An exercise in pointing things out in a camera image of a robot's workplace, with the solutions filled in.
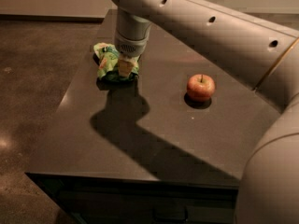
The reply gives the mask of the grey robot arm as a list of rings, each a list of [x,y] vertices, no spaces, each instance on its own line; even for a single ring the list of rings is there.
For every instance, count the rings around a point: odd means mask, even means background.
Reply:
[[[297,31],[205,0],[112,2],[120,52],[140,55],[155,23],[280,111],[246,163],[234,224],[299,224]]]

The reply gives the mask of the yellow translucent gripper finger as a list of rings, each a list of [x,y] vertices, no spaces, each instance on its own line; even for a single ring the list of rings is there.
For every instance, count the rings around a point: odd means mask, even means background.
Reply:
[[[120,56],[118,59],[118,70],[121,77],[129,77],[133,68],[135,67],[135,61],[133,58],[126,56]]]

